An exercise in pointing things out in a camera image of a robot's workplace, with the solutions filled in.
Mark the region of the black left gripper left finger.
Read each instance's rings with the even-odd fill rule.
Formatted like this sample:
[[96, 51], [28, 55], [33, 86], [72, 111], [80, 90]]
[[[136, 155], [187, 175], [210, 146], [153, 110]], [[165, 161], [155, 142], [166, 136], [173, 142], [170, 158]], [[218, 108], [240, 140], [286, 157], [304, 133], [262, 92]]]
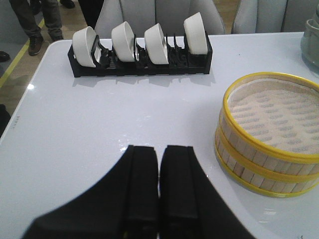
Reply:
[[94, 186], [36, 218], [24, 239], [155, 239], [158, 160], [152, 147], [130, 145]]

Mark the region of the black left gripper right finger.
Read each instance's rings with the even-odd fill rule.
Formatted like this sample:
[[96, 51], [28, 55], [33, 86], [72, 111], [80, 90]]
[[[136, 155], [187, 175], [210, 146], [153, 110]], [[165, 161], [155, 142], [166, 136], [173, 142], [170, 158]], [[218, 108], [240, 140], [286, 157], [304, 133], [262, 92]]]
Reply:
[[192, 147], [166, 147], [159, 186], [160, 238], [253, 238], [212, 186]]

